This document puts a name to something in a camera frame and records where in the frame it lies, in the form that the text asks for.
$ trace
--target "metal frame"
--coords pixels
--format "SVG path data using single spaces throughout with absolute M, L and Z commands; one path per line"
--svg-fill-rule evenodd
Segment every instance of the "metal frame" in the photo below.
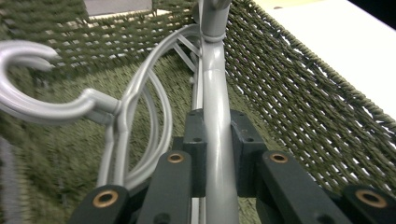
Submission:
M 42 71 L 49 70 L 51 65 L 47 60 L 57 57 L 55 50 L 28 41 L 2 42 L 0 109 L 19 119 L 41 124 L 59 125 L 84 117 L 105 125 L 106 145 L 97 187 L 115 184 L 133 189 L 153 173 L 156 161 L 169 148 L 172 113 L 163 86 L 152 72 L 152 67 L 166 51 L 174 49 L 194 71 L 192 109 L 204 110 L 207 131 L 206 197 L 193 199 L 192 222 L 238 223 L 231 118 L 222 43 L 230 3 L 231 0 L 200 0 L 200 25 L 189 25 L 166 37 L 140 66 L 120 100 L 87 89 L 75 101 L 67 104 L 37 101 L 11 84 L 7 78 L 7 68 L 16 63 Z M 190 49 L 190 57 L 179 44 Z M 157 110 L 145 88 L 148 80 L 152 82 L 163 104 L 161 136 Z M 141 161 L 132 171 L 128 171 L 128 143 L 135 108 L 141 96 L 148 105 L 150 140 Z

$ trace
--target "black plastic part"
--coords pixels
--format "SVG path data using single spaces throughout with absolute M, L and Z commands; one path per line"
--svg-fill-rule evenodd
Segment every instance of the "black plastic part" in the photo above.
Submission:
M 146 180 L 129 192 L 128 206 L 125 208 L 124 216 L 121 223 L 135 224 L 140 214 L 140 209 L 145 201 L 149 189 L 150 179 Z
M 158 161 L 137 223 L 190 222 L 191 156 L 183 151 L 172 150 L 164 153 Z
M 396 223 L 396 202 L 379 189 L 347 186 L 340 207 L 353 223 Z
M 204 111 L 192 110 L 186 116 L 183 151 L 192 159 L 192 197 L 205 197 L 206 146 Z
M 259 169 L 285 223 L 351 223 L 289 154 L 264 152 Z
M 117 200 L 109 206 L 97 207 L 94 205 L 96 196 L 107 191 L 117 192 Z M 105 195 L 101 202 L 110 200 L 109 195 Z M 128 203 L 129 193 L 124 187 L 106 185 L 91 191 L 74 211 L 67 223 L 69 224 L 86 224 L 86 223 L 103 223 L 116 224 L 120 223 L 125 207 Z
M 246 114 L 231 110 L 231 127 L 238 196 L 256 197 L 256 164 L 268 149 Z
M 267 186 L 262 180 L 258 180 L 257 183 L 256 210 L 260 221 L 268 224 L 285 223 Z

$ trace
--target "black plastic bracket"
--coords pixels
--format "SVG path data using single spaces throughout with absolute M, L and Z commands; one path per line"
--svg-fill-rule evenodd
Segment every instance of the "black plastic bracket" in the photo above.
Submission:
M 347 186 L 338 205 L 353 223 L 396 223 L 396 201 L 379 189 Z
M 137 223 L 190 222 L 191 156 L 172 150 L 158 161 Z
M 275 202 L 285 223 L 351 223 L 291 155 L 281 151 L 264 152 L 259 169 L 265 183 L 261 190 L 269 191 L 271 203 Z M 258 196 L 259 211 L 260 206 L 268 203 L 260 193 Z M 262 220 L 262 223 L 274 222 Z
M 180 141 L 177 138 L 175 140 L 174 144 Z M 182 147 L 192 159 L 192 197 L 205 197 L 206 146 L 204 111 L 192 110 L 186 116 Z
M 257 192 L 256 164 L 268 149 L 246 114 L 231 110 L 231 127 L 237 193 L 239 197 L 253 198 Z
M 117 224 L 129 201 L 126 188 L 106 185 L 91 191 L 74 211 L 67 223 Z

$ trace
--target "silver bar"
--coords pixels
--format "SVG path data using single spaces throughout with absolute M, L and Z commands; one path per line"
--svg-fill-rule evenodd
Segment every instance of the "silver bar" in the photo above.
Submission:
M 202 40 L 206 152 L 206 222 L 239 223 L 231 116 L 222 42 Z
M 195 65 L 191 61 L 190 57 L 183 51 L 183 49 L 178 45 L 178 43 L 175 43 L 174 49 L 177 52 L 178 56 L 184 61 L 184 63 L 190 68 L 190 70 L 193 72 L 195 71 Z
M 201 52 L 198 48 L 196 48 L 184 35 L 179 35 L 178 40 L 183 43 L 187 48 L 189 48 L 194 54 L 201 56 Z

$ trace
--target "woven basket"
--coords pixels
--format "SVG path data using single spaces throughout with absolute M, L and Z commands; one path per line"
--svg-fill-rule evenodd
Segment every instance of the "woven basket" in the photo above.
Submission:
M 9 75 L 20 90 L 47 102 L 68 102 L 88 87 L 120 98 L 156 43 L 192 23 L 194 2 L 156 1 L 152 11 L 94 20 L 82 0 L 0 1 L 0 39 L 46 44 L 62 57 L 50 73 L 12 68 Z M 231 108 L 246 112 L 270 149 L 292 153 L 323 188 L 339 192 L 360 183 L 395 195 L 395 120 L 253 2 L 235 0 L 230 13 L 224 44 Z M 170 52 L 155 73 L 173 107 L 174 136 L 182 135 L 191 72 Z M 144 104 L 136 115 L 132 163 L 149 133 Z M 0 134 L 12 145 L 0 147 L 12 151 L 16 174 L 3 169 L 2 176 L 15 178 L 21 221 L 65 222 L 94 188 L 104 128 L 87 120 L 45 127 L 1 112 Z M 257 223 L 254 200 L 240 205 L 241 223 Z

